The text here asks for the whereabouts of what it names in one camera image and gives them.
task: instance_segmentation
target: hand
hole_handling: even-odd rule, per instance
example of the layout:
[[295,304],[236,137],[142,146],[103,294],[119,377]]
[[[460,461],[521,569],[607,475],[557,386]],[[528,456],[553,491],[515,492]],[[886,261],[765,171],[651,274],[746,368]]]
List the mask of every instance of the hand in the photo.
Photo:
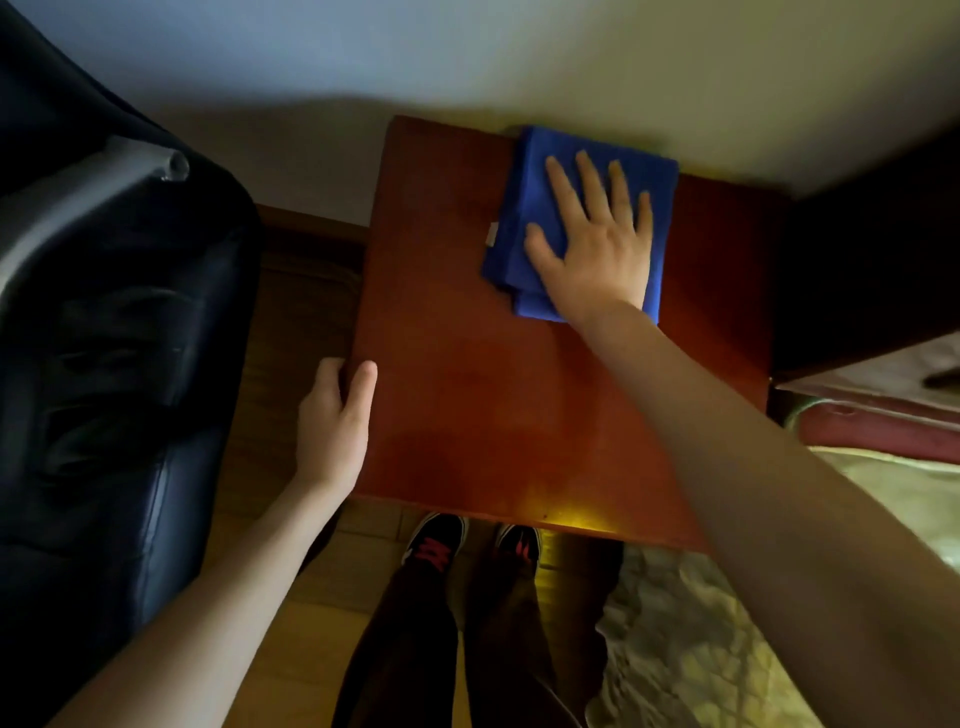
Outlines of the hand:
[[323,359],[313,389],[300,403],[294,481],[307,487],[335,488],[346,497],[367,453],[376,364],[365,361],[357,369],[347,404],[342,404],[338,379],[343,365],[343,359]]
[[650,194],[643,192],[634,227],[630,190],[618,161],[610,165],[610,201],[586,152],[577,155],[577,166],[584,183],[586,212],[560,163],[552,157],[546,161],[569,240],[566,256],[560,260],[554,255],[542,228],[534,223],[527,226],[524,246],[550,300],[584,334],[593,317],[612,304],[643,307],[654,220]]

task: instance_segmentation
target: black sneaker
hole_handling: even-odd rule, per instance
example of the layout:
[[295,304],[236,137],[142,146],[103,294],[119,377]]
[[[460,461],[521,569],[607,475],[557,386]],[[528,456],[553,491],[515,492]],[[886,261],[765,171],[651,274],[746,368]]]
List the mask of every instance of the black sneaker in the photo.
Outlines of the black sneaker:
[[502,553],[513,553],[519,556],[533,566],[534,573],[537,572],[543,542],[540,540],[540,532],[533,526],[501,524],[496,532],[493,547]]
[[467,540],[468,529],[469,521],[460,516],[447,513],[427,514],[410,538],[400,565],[406,564],[410,558],[422,559],[441,574],[446,574],[453,563],[453,557]]

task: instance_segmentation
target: black leather chair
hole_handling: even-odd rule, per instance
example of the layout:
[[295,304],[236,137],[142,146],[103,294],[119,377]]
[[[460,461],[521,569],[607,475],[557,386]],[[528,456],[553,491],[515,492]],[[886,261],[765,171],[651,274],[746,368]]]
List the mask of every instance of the black leather chair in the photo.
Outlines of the black leather chair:
[[225,170],[0,0],[0,724],[200,568],[262,229]]

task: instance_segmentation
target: person's left arm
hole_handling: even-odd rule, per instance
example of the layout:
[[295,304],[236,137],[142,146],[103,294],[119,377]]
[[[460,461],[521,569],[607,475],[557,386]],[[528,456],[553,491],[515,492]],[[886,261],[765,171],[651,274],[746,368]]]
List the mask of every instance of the person's left arm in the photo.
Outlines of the person's left arm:
[[55,728],[219,726],[303,557],[356,483],[367,451],[376,367],[340,397],[324,359],[300,405],[297,474],[243,540],[93,678]]

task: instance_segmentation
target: forearm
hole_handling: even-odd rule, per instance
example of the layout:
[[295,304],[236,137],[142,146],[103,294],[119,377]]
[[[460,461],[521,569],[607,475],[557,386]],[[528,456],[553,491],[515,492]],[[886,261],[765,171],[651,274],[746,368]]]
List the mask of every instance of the forearm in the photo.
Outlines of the forearm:
[[343,489],[291,485],[51,726],[219,726]]
[[[942,698],[921,683],[934,666],[957,675],[955,574],[632,306],[584,335],[658,433],[720,564],[822,718],[853,709],[870,723],[872,704],[893,721],[895,705]],[[832,699],[838,689],[848,699]]]

